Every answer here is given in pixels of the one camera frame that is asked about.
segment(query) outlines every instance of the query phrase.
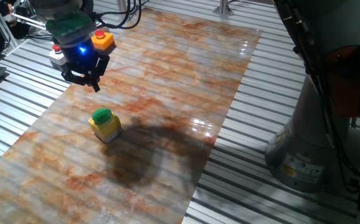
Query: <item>yellow box with green button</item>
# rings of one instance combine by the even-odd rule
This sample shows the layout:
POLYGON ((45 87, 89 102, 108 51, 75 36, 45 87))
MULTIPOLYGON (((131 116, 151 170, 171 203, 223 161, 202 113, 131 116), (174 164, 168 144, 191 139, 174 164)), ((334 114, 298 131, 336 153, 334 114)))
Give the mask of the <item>yellow box with green button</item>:
POLYGON ((88 122, 94 134, 104 143, 110 142, 122 132, 119 117, 108 108, 94 111, 88 122))

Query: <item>metal grating floor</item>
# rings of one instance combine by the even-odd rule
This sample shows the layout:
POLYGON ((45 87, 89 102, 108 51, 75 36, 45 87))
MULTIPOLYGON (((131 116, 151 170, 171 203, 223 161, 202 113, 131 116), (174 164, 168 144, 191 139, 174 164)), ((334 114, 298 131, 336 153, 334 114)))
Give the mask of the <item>metal grating floor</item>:
MULTIPOLYGON (((96 11, 117 10, 96 0, 96 11)), ((268 140, 289 120, 305 77, 275 8, 235 2, 231 17, 212 11, 219 0, 151 0, 147 7, 262 29, 263 34, 220 131, 183 223, 356 223, 355 195, 295 192, 266 169, 268 140)), ((118 18, 107 15, 108 22, 118 18)), ((120 30, 112 30, 115 36, 120 30)), ((70 85, 46 57, 50 45, 30 40, 0 61, 0 156, 70 85)))

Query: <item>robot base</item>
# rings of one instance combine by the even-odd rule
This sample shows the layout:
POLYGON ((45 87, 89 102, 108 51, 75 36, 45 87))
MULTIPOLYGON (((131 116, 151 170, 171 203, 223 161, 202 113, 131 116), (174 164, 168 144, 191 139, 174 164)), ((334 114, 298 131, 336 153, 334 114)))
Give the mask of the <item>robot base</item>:
MULTIPOLYGON (((349 127, 349 118, 334 118, 346 154, 360 163, 360 130, 349 127)), ((266 147, 266 165, 280 182, 301 192, 339 190, 342 185, 336 151, 325 134, 321 105, 310 76, 288 124, 266 147)), ((351 172, 344 166, 348 180, 351 172)))
MULTIPOLYGON (((360 162, 360 130, 349 129, 344 143, 346 154, 360 162)), ((300 139, 289 122, 266 148, 266 164, 273 176, 283 184, 301 192, 339 190, 342 187, 338 158, 331 147, 317 147, 300 139)), ((345 177, 351 175, 344 166, 345 177)))

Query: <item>table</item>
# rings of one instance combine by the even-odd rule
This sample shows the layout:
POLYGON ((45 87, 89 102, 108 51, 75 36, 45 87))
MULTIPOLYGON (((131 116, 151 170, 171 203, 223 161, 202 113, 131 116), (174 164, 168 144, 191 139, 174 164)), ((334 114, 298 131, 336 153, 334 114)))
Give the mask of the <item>table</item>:
POLYGON ((71 85, 0 158, 0 222, 181 223, 259 37, 144 9, 102 90, 71 85), (124 128, 109 144, 101 107, 124 128))

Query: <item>green button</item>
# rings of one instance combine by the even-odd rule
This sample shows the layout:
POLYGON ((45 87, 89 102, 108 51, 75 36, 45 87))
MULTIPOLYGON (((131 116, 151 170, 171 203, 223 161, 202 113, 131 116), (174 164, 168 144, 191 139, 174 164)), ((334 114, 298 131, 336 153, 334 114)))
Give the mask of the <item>green button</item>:
POLYGON ((108 108, 100 108, 94 111, 92 118, 94 120, 94 123, 99 125, 103 124, 112 117, 112 112, 108 108))

